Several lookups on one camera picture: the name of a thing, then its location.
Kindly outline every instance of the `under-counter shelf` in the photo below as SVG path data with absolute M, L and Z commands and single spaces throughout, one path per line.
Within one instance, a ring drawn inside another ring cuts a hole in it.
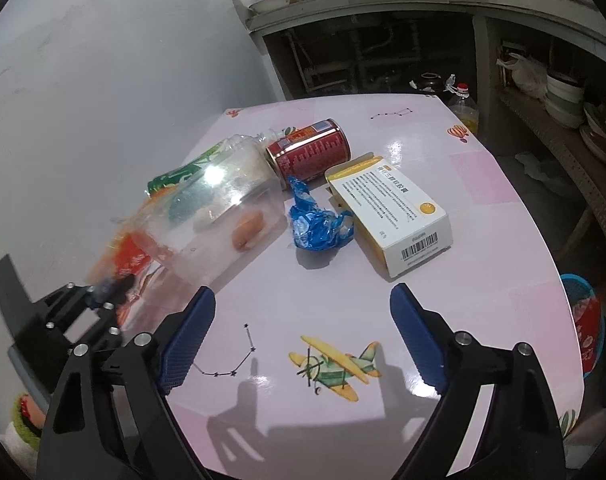
M 576 130 L 567 130 L 555 123 L 541 102 L 515 89 L 499 88 L 497 94 L 568 172 L 606 238 L 606 165 L 586 148 Z

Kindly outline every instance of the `red can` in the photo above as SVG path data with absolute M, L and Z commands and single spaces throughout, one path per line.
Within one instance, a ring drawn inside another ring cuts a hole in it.
M 289 176 L 308 182 L 350 160 L 350 146 L 338 124 L 326 119 L 277 140 L 267 147 L 267 154 L 287 189 Z

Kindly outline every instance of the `pink table surface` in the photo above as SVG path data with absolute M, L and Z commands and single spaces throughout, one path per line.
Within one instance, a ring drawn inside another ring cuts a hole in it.
M 437 403 L 389 314 L 389 293 L 399 282 L 452 330 L 467 330 L 482 344 L 531 343 L 558 415 L 578 416 L 580 353 L 550 253 L 494 158 L 474 136 L 463 142 L 448 134 L 460 123 L 438 99 L 355 95 L 228 110 L 187 158 L 232 134 L 326 118 L 345 131 L 353 156 L 385 156 L 443 207 L 454 244 L 390 280 L 360 238 L 338 251 L 308 253 L 294 246 L 284 225 L 215 283 L 217 314 L 198 368 L 169 396 L 201 462 L 241 480 L 391 478 Z M 327 186 L 312 195 L 331 208 Z M 288 210 L 292 200 L 284 200 Z M 322 387 L 315 394 L 288 357 L 306 354 L 301 336 L 356 356 L 380 342 L 374 362 L 381 377 L 349 380 L 358 402 Z M 232 376 L 202 373 L 233 369 Z M 453 471 L 470 462 L 490 395 L 485 387 Z

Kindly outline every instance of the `airplane illustration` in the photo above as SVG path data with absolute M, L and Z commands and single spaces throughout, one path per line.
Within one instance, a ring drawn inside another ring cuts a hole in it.
M 307 356 L 290 352 L 289 360 L 301 368 L 297 375 L 307 377 L 307 386 L 314 384 L 314 393 L 317 395 L 321 393 L 321 387 L 317 386 L 317 383 L 321 383 L 344 399 L 356 402 L 359 396 L 347 380 L 356 377 L 362 383 L 369 384 L 369 377 L 381 377 L 381 372 L 375 368 L 373 362 L 379 347 L 376 341 L 370 343 L 359 357 L 355 357 L 339 352 L 320 339 L 305 335 L 302 335 L 301 339 L 307 343 Z M 321 355 L 311 355 L 310 348 L 319 351 Z

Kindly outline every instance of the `blue plastic wrapper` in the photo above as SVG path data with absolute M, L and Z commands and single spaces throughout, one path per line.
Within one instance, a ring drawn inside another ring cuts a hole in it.
M 297 247 L 308 251 L 324 251 L 346 245 L 354 238 L 352 213 L 344 211 L 336 216 L 321 209 L 309 194 L 305 182 L 291 176 L 288 182 L 294 193 L 294 205 L 289 210 L 292 234 Z

